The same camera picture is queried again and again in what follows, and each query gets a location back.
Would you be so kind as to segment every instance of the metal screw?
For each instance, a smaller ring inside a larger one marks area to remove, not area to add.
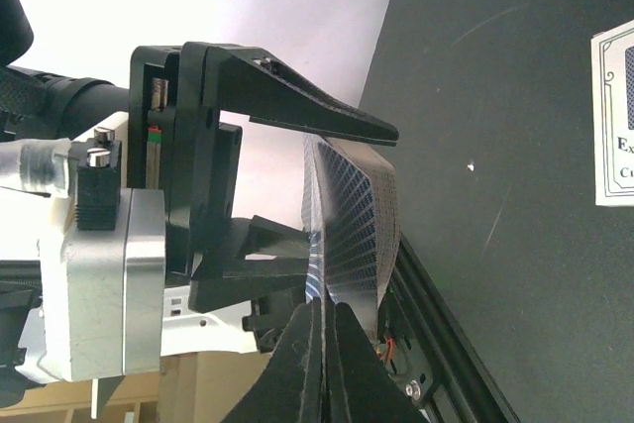
[[[414,400],[420,400],[421,390],[416,380],[412,380],[405,385],[405,394]]]
[[[272,60],[269,57],[254,59],[254,63],[268,71],[272,71],[273,69]]]
[[[110,165],[110,151],[103,148],[92,148],[88,150],[89,167],[107,167]]]
[[[115,140],[115,132],[112,129],[98,126],[94,129],[94,138],[100,145],[108,145]]]

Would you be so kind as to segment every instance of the black 3d-printed bracket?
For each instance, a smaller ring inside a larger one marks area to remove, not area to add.
[[[167,269],[193,279],[189,304],[199,312],[301,285],[307,269],[304,234],[264,219],[231,218],[242,131],[220,123],[221,110],[353,141],[398,139],[394,127],[329,96],[262,49],[139,47],[130,85],[128,186],[152,182],[165,192]],[[160,133],[158,180],[147,177],[150,128]],[[253,244],[253,236],[264,240],[266,233],[276,236],[277,258],[246,260],[246,239]],[[301,243],[294,250],[302,253],[289,255],[281,243]]]

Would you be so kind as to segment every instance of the white wall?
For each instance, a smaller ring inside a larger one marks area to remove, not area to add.
[[[36,41],[17,64],[128,85],[138,45],[186,41],[265,48],[357,105],[388,0],[22,0]],[[225,120],[245,124],[244,118]],[[299,226],[300,135],[249,125],[235,214]],[[262,202],[259,195],[270,200]]]

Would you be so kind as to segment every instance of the dark green surface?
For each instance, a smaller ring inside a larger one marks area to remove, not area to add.
[[[391,0],[370,69],[403,232],[523,421],[634,421],[634,211],[594,205],[589,48],[632,19],[634,0]]]

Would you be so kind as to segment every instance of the hex bolt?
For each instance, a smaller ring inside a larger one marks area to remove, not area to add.
[[[107,146],[115,140],[115,132],[112,129],[97,126],[93,134],[95,140],[101,146]]]
[[[412,380],[405,385],[405,394],[414,400],[420,400],[422,396],[420,384],[416,380]]]
[[[103,168],[110,165],[110,151],[103,148],[92,148],[88,150],[88,166]]]

